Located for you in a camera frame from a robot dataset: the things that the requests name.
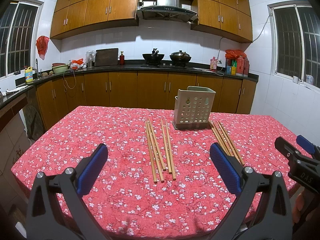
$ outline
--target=red bottle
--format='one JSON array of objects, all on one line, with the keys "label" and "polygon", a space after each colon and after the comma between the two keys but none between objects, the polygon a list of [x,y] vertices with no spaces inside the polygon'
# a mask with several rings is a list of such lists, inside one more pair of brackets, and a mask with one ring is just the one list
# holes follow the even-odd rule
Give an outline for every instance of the red bottle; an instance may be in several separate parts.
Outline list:
[{"label": "red bottle", "polygon": [[124,65],[124,55],[123,55],[123,51],[121,51],[121,55],[120,55],[119,59],[120,59],[120,65]]}]

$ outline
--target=blue gripper pad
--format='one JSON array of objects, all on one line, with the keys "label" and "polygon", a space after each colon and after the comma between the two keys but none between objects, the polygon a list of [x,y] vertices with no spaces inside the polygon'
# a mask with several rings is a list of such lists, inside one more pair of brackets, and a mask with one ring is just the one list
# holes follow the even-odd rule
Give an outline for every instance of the blue gripper pad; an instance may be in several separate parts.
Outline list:
[{"label": "blue gripper pad", "polygon": [[307,153],[313,155],[315,154],[315,147],[311,142],[309,142],[302,135],[298,135],[296,139],[297,144],[299,144]]},{"label": "blue gripper pad", "polygon": [[104,164],[108,159],[108,148],[100,144],[92,154],[92,159],[78,178],[77,193],[80,197],[88,195]]},{"label": "blue gripper pad", "polygon": [[239,196],[242,189],[240,186],[240,177],[236,170],[232,167],[227,157],[218,147],[218,143],[213,143],[210,147],[210,158],[216,166],[220,176],[226,184],[228,191]]}]

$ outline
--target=yellow detergent bottle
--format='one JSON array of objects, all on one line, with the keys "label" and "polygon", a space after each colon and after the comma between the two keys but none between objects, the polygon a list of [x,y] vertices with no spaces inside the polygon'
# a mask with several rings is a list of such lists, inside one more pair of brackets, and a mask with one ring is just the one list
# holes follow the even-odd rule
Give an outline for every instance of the yellow detergent bottle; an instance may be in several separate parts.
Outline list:
[{"label": "yellow detergent bottle", "polygon": [[25,67],[24,76],[26,77],[26,83],[33,81],[32,67]]}]

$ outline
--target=red floral tablecloth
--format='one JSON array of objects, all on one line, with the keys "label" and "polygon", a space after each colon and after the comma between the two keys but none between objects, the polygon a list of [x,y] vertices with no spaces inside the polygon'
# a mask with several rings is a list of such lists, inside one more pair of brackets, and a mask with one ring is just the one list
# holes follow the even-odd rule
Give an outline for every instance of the red floral tablecloth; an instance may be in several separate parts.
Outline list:
[{"label": "red floral tablecloth", "polygon": [[[172,121],[173,111],[79,106],[36,141],[12,172],[30,190],[37,172],[62,173],[105,143],[108,161],[83,200],[106,231],[177,238],[213,230],[235,196],[209,158],[210,145],[217,142],[212,131],[178,131],[170,124],[177,180],[166,171],[165,182],[154,184],[145,134],[147,117],[153,121],[165,160],[160,118]],[[292,189],[295,182],[287,176],[287,160],[274,148],[275,139],[282,136],[303,151],[291,131],[271,116],[211,113],[210,118],[222,121],[246,165],[260,173],[281,171],[288,190]],[[71,216],[61,194],[58,199],[63,212]]]}]

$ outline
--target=range hood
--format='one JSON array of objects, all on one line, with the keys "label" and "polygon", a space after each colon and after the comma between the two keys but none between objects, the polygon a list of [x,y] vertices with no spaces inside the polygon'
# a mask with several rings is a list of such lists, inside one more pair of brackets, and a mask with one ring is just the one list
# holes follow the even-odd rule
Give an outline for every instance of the range hood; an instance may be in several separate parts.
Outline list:
[{"label": "range hood", "polygon": [[156,0],[156,5],[141,7],[137,10],[139,19],[170,20],[178,22],[192,22],[197,13],[180,7],[180,0]]}]

